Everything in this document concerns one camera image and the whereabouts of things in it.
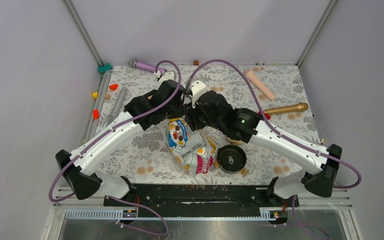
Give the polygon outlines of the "cat print pet food bag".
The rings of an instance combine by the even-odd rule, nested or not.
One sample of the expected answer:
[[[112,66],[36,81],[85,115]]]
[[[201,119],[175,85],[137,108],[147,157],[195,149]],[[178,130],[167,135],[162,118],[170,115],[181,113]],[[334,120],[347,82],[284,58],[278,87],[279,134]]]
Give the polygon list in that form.
[[[219,144],[205,130],[193,131],[185,119],[172,118],[168,120],[166,135],[170,153],[189,177],[209,171]]]

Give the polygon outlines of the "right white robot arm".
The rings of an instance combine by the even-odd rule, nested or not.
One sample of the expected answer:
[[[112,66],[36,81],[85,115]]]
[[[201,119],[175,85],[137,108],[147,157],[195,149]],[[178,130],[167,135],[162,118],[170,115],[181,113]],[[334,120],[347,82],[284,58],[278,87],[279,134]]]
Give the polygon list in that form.
[[[226,137],[267,148],[297,165],[299,172],[275,177],[267,189],[267,201],[273,206],[301,193],[329,198],[332,195],[342,149],[337,145],[316,146],[264,121],[248,108],[233,108],[214,91],[207,91],[195,103],[184,105],[186,122],[193,131],[210,127]]]

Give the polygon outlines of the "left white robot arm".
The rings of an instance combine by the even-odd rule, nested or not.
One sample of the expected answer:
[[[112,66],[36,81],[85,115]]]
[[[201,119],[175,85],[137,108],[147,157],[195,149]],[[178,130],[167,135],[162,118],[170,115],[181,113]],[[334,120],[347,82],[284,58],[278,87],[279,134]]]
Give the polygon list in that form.
[[[158,125],[171,114],[181,113],[185,89],[180,82],[164,80],[157,90],[133,98],[116,119],[82,146],[56,153],[60,169],[55,178],[63,177],[72,190],[71,196],[85,200],[95,194],[116,197],[124,206],[135,200],[133,186],[125,177],[98,171],[103,160],[121,145]]]

